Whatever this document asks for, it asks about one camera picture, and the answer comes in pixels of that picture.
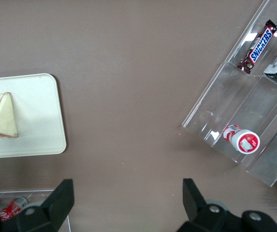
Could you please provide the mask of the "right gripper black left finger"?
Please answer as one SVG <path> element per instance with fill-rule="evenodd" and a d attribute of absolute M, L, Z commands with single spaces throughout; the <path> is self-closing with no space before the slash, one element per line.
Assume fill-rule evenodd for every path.
<path fill-rule="evenodd" d="M 29 206 L 15 216 L 18 232 L 57 232 L 74 206 L 72 179 L 64 179 L 40 206 Z"/>

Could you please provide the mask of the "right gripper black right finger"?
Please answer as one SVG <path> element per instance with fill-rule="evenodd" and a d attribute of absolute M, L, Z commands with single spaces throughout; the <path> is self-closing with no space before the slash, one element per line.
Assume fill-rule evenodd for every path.
<path fill-rule="evenodd" d="M 207 203 L 191 178 L 183 179 L 182 200 L 188 221 L 179 232 L 240 232 L 241 219 L 216 203 Z"/>

